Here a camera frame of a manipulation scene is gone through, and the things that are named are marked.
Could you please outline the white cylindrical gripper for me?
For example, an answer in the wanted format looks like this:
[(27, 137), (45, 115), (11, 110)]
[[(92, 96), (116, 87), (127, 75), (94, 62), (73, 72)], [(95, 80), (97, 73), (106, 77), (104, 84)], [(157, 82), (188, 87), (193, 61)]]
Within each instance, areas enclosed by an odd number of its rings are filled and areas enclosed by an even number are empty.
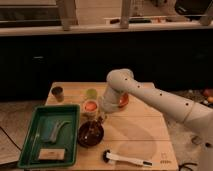
[[(99, 105), (101, 109), (106, 113), (113, 113), (119, 109), (120, 93), (114, 90), (112, 87), (107, 86), (103, 95), (99, 98)], [(105, 121), (107, 115), (105, 113), (99, 113), (97, 121)]]

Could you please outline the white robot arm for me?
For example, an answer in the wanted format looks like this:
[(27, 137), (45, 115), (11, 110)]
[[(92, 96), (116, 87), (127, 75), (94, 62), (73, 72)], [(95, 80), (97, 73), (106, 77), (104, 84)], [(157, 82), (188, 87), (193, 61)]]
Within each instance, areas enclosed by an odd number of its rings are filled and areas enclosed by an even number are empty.
[(130, 69), (112, 70), (107, 74), (106, 81), (105, 92), (99, 98), (104, 112), (117, 111), (124, 93), (133, 95), (198, 134), (203, 142), (197, 171), (213, 171), (212, 108), (157, 88), (148, 88), (134, 79)]

